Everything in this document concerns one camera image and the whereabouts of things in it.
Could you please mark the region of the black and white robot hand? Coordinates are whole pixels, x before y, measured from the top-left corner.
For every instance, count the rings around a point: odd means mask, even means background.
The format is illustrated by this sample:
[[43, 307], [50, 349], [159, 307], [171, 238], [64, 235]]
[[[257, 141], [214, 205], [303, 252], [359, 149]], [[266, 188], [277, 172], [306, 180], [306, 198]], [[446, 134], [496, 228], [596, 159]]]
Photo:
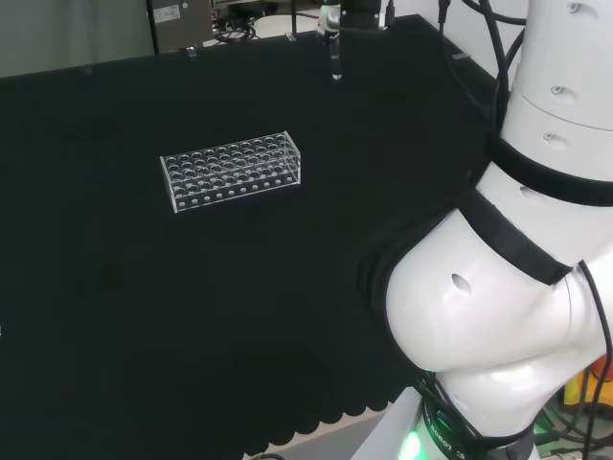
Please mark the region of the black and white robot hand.
[[383, 31], [396, 18], [393, 0], [324, 1], [318, 15], [316, 32], [326, 38], [343, 31]]

